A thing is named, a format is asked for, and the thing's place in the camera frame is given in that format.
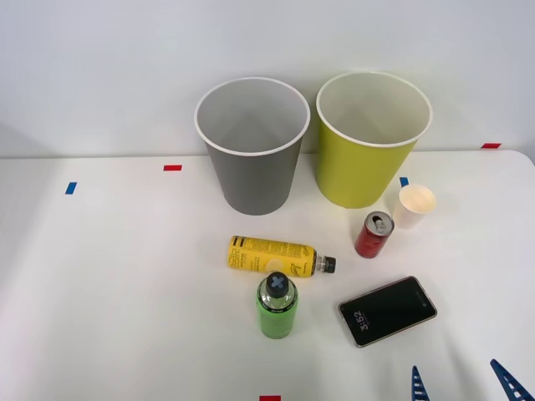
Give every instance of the green bottle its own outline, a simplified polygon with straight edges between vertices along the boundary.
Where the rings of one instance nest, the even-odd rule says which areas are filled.
[[[297,308],[298,289],[284,273],[273,272],[262,280],[257,291],[257,310],[266,337],[285,338],[292,331]]]

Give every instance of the red can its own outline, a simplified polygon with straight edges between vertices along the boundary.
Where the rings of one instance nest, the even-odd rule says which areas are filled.
[[[362,257],[376,257],[394,230],[392,217],[383,211],[372,211],[364,220],[364,226],[354,249]]]

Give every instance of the gray paper cup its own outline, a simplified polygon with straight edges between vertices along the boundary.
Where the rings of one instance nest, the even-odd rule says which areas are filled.
[[[309,122],[305,98],[275,79],[235,79],[202,97],[195,126],[230,206],[265,215],[284,204]]]

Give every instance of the phone screen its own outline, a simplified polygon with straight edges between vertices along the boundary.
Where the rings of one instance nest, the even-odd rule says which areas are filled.
[[[359,347],[436,316],[435,307],[414,277],[343,302],[339,310]]]

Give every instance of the bottle cap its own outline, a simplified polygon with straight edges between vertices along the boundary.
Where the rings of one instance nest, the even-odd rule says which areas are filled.
[[[272,298],[286,297],[289,281],[284,273],[274,272],[267,276],[266,292]]]
[[[331,257],[331,256],[326,256],[324,272],[334,273],[334,269],[336,269],[336,258]]]

